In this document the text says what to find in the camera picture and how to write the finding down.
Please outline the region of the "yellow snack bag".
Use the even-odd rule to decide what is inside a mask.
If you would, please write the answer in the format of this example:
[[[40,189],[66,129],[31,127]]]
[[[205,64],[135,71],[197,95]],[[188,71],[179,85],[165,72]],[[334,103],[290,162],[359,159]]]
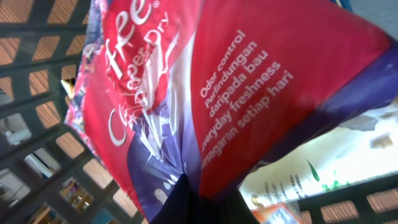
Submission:
[[[258,223],[396,223],[397,103],[299,146],[239,190]]]

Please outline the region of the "red purple pad pack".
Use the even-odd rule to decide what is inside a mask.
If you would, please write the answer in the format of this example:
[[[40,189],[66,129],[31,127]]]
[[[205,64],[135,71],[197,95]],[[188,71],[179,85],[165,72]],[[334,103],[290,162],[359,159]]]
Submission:
[[[65,123],[151,221],[397,95],[397,42],[327,0],[92,1]]]

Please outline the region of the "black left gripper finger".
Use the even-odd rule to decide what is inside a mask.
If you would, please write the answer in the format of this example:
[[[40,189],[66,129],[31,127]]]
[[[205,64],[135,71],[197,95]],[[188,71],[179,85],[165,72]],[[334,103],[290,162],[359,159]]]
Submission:
[[[194,193],[183,174],[160,212],[150,224],[258,224],[239,190],[222,200],[210,200]]]

